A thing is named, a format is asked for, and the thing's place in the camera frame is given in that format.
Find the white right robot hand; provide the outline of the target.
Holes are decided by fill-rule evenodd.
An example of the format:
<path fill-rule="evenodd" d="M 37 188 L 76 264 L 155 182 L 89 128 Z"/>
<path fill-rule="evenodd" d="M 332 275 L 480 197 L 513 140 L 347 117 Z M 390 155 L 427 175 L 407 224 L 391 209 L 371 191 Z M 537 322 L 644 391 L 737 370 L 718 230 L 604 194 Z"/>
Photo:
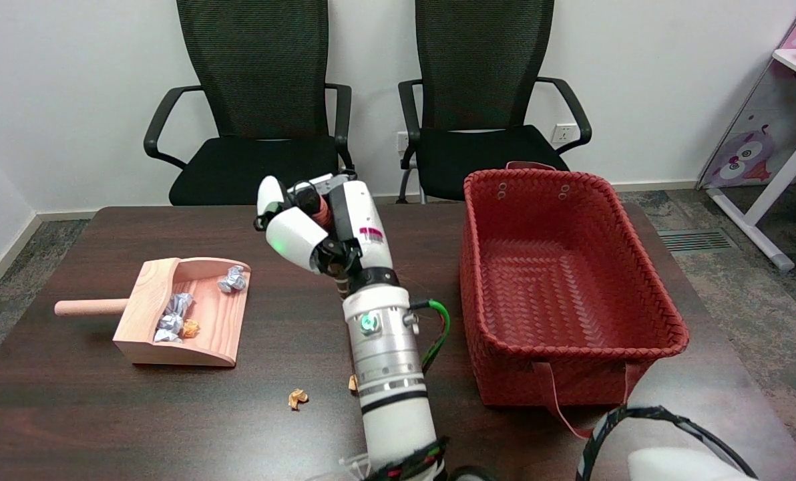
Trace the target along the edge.
<path fill-rule="evenodd" d="M 264 177 L 254 228 L 284 259 L 333 278 L 343 297 L 374 285 L 399 285 L 373 197 L 351 170 L 291 186 Z"/>

